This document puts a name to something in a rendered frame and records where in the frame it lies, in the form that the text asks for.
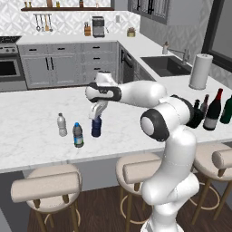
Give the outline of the clear plastic bottle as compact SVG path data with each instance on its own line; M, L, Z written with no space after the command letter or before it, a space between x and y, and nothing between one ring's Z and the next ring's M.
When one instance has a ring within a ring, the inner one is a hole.
M58 114L57 125L59 129L59 135L65 137L67 135L66 120L61 113Z

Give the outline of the beige bar stool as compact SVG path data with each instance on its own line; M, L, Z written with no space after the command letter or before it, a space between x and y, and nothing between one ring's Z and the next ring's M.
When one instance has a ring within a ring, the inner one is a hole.
M15 180L11 187L14 203L26 202L34 210L40 229L54 227L53 214L71 210L73 232L79 232L81 216L77 198L82 190L82 175L72 164L35 169L26 179Z
M131 220L132 197L141 196L141 187L159 168L161 158L154 153L134 154L118 159L115 168L120 185L120 214L126 220L126 232L130 225L142 225L143 221Z
M205 176L206 182L204 183L204 188L200 194L198 203L195 203L192 199L190 200L196 206L191 221L192 225L196 223L199 212L203 208L203 203L212 180L227 183L222 197L217 198L217 204L213 208L208 208L208 210L215 209L216 212L213 219L216 220L218 218L232 190L232 148L229 148L223 143L199 144L197 146L193 167Z

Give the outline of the dark blue plastic bottle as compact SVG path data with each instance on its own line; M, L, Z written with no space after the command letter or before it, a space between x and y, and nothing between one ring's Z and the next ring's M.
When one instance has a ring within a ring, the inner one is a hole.
M92 136L98 138L101 136L102 131L102 119L98 116L95 120L92 120Z

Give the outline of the dark red wine bottle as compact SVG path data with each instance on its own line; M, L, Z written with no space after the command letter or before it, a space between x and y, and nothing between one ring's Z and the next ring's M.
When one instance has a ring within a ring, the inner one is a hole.
M215 99L208 106L206 118L203 123L203 128L207 131L213 131L216 128L216 125L218 123L219 114L221 112L222 92L223 92L223 89L219 88Z

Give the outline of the dark framed window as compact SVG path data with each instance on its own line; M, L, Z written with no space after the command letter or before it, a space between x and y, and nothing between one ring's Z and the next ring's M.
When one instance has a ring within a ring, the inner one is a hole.
M213 1L201 52L232 73L232 0Z

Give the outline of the grey-brown glass bottle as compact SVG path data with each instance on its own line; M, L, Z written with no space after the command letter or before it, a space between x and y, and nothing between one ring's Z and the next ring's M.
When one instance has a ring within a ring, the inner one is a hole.
M200 106L200 110L203 112L204 116L206 115L206 112L208 110L208 97L209 97L209 94L206 94L204 101L202 102Z

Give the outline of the black glass bottle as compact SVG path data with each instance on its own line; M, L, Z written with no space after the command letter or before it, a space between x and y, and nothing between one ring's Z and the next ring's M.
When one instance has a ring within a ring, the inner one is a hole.
M190 128L196 129L204 118L204 113L198 108L200 100L195 100L193 118L187 123Z

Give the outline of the wooden wall shelf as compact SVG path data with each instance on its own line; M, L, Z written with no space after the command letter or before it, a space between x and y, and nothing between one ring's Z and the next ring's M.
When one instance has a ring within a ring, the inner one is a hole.
M112 7L24 7L22 12L28 11L114 11Z

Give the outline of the grey wall cupboards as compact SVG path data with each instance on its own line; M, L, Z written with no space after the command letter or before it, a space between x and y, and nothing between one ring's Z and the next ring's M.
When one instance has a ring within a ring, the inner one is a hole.
M128 0L134 14L164 25L195 25L199 23L203 0Z

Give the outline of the steel oven with hob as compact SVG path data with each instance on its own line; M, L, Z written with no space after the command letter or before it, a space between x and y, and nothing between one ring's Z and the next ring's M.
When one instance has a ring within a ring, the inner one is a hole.
M0 36L0 92L26 91L27 85L16 42L21 35Z

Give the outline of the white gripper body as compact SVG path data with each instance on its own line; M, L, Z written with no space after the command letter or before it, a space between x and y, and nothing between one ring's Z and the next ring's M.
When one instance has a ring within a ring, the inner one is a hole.
M101 116L103 111L107 108L107 101L97 101L93 104L90 109L89 118L92 120L96 120L98 116Z

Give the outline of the rail with hanging tools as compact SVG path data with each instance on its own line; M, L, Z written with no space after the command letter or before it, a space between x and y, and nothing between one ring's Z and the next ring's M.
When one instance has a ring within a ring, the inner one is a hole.
M52 32L51 14L34 14L37 32Z

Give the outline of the green glass bottle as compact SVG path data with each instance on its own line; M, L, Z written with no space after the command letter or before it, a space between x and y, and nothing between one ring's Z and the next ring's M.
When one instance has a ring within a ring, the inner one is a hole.
M220 117L220 122L223 124L229 124L232 117L232 95L227 99L222 115Z

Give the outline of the blue-capped plastic bottle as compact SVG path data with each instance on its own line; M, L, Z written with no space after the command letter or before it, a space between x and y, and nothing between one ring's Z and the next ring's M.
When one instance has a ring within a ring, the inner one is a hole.
M83 135L82 135L82 127L79 122L75 122L73 129L73 143L76 148L81 148L84 144L83 142Z

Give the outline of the silver coffee machine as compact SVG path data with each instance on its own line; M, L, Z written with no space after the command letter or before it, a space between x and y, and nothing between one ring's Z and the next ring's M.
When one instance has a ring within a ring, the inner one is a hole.
M92 35L94 38L105 36L105 20L103 16L94 16L92 18Z

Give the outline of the dark sink basin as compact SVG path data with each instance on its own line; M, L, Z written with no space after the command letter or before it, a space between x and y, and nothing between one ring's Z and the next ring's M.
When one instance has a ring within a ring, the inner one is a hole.
M190 75L191 67L176 56L141 57L159 77Z

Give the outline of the white paper towel roll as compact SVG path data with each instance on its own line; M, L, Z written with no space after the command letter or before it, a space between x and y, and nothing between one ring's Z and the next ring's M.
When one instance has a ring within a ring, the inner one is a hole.
M207 85L210 66L213 56L206 53L199 53L195 56L189 79L189 87L195 90L204 90Z

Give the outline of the grey cupboard run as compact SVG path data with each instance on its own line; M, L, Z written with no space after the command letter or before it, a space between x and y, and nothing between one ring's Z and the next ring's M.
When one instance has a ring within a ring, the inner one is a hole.
M115 42L19 44L18 49L29 89L85 85L97 72L116 73Z

